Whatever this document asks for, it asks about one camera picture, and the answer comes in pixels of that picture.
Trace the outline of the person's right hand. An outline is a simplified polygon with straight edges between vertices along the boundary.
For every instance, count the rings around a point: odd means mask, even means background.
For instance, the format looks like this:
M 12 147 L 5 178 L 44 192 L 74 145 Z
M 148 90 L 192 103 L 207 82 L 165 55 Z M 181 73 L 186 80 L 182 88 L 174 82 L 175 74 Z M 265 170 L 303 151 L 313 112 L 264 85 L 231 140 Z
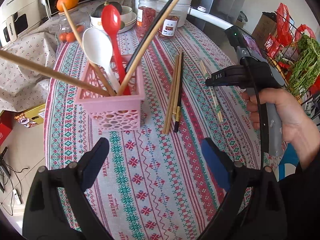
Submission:
M 302 169 L 306 169 L 319 152 L 319 130 L 301 105 L 284 89 L 266 88 L 259 92 L 260 103 L 276 106 L 283 129 L 283 141 L 292 144 Z

